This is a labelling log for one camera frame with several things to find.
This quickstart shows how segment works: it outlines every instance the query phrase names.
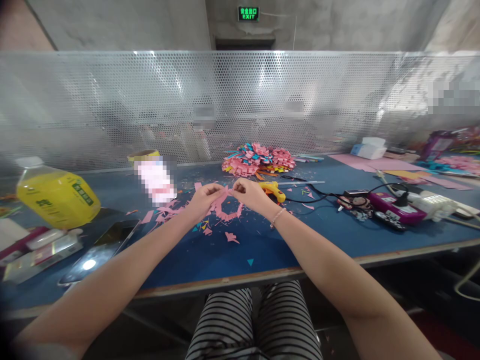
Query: perforated metal panel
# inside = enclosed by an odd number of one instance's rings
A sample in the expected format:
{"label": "perforated metal panel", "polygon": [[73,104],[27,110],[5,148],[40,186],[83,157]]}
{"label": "perforated metal panel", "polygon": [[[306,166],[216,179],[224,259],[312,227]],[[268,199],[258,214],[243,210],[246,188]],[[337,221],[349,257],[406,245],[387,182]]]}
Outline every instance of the perforated metal panel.
{"label": "perforated metal panel", "polygon": [[478,123],[479,76],[477,52],[0,53],[0,166],[14,174],[13,159],[37,155],[116,169],[151,148],[201,163],[245,142],[294,154],[349,151],[363,136],[397,145]]}

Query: person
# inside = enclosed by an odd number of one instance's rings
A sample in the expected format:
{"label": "person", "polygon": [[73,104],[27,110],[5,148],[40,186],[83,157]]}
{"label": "person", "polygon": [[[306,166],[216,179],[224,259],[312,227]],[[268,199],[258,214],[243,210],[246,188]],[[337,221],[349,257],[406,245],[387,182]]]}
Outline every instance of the person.
{"label": "person", "polygon": [[[52,359],[81,359],[157,264],[205,217],[223,190],[217,183],[199,188],[183,212],[77,284],[22,330],[15,343],[51,354]],[[333,243],[282,211],[258,183],[240,178],[232,195],[273,223],[306,275],[343,316],[362,359],[440,359],[378,282]],[[260,292],[256,329],[250,289],[211,294],[186,358],[321,359],[299,283],[271,284]]]}

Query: table edge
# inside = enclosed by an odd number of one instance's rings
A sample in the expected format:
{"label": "table edge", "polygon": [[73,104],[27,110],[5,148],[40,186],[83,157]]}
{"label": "table edge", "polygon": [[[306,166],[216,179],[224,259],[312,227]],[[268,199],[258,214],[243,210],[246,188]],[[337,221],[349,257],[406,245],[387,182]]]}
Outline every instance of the table edge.
{"label": "table edge", "polygon": [[[410,258],[414,256],[438,253],[441,251],[448,251],[460,248],[468,248],[472,246],[480,245],[480,237],[471,240],[449,242],[441,245],[433,245],[426,247],[419,247],[415,249],[402,250],[402,251],[393,251],[393,252],[384,252],[375,255],[366,255],[358,256],[353,259],[360,265],[367,265],[371,263],[381,263],[389,260],[397,260],[402,258]],[[251,274],[237,275],[202,281],[186,282],[183,284],[169,285],[154,287],[150,289],[140,290],[134,297],[133,300],[148,299],[148,298],[161,298],[171,295],[186,294],[191,292],[199,292],[210,289],[222,288],[225,286],[235,286],[240,284],[246,284],[251,281],[268,281],[276,279],[279,277],[287,276],[298,276],[303,274],[304,271],[301,267],[286,267],[282,269],[254,272]],[[52,304],[39,305],[28,307],[25,309],[10,310],[6,311],[3,316],[4,320],[20,320],[34,318],[48,309]]]}

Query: blue table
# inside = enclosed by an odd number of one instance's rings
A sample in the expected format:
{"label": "blue table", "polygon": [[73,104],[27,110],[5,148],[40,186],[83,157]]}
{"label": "blue table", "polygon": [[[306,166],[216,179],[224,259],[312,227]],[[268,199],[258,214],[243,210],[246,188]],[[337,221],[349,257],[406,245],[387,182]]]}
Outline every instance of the blue table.
{"label": "blue table", "polygon": [[[108,209],[102,210],[101,216],[83,227],[86,235],[82,239],[84,250],[18,286],[3,286],[3,297],[12,310],[13,318],[36,316],[47,305],[59,299],[65,291],[57,286],[59,278],[111,224],[127,219],[143,219],[147,211],[153,209],[147,195],[142,192],[139,180],[132,173],[133,171],[119,171],[82,175],[97,194],[102,206]],[[381,184],[375,174],[356,170],[330,157],[325,157],[322,163],[300,163],[288,175],[325,181],[325,184],[316,187],[323,192],[333,193],[342,193],[348,189],[372,189]],[[390,182],[398,181],[394,176],[386,177]],[[266,180],[281,181],[280,178],[267,178]],[[207,184],[214,180],[231,187],[236,178],[221,172],[219,164],[179,167],[177,184],[178,189],[183,191],[179,200],[184,204],[192,197],[195,182]],[[286,191],[289,187],[292,192],[287,191],[287,197],[311,200],[306,194],[302,195],[303,186],[284,186],[282,189]],[[467,191],[445,189],[437,185],[424,188],[470,206],[480,205],[478,187]],[[359,222],[347,211],[338,212],[338,205],[331,201],[310,204],[315,210],[300,203],[287,201],[285,204],[295,216],[361,264],[480,244],[478,230],[447,221],[424,221],[410,231],[397,233],[372,220]],[[229,197],[223,210],[229,214],[235,212],[237,207],[237,200]],[[125,215],[136,209],[138,212]],[[12,219],[24,227],[45,224],[26,207],[22,214]],[[228,226],[217,224],[218,219],[214,214],[208,220],[213,234],[205,236],[199,231],[189,231],[148,277],[136,298],[213,292],[218,288],[252,286],[302,276],[303,272],[292,252],[276,230],[270,231],[269,222],[262,216],[244,209],[240,219],[233,220]],[[151,221],[143,225],[131,243],[140,239],[154,224]],[[227,242],[225,232],[236,234],[240,244]],[[253,259],[251,266],[247,261],[249,259]]]}

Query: bottle cap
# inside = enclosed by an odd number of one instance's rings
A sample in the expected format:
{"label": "bottle cap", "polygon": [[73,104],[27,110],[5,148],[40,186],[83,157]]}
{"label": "bottle cap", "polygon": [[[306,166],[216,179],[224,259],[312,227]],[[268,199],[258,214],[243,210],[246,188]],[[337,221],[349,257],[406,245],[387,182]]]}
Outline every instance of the bottle cap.
{"label": "bottle cap", "polygon": [[38,156],[19,157],[15,162],[22,168],[40,166],[44,163],[44,161]]}

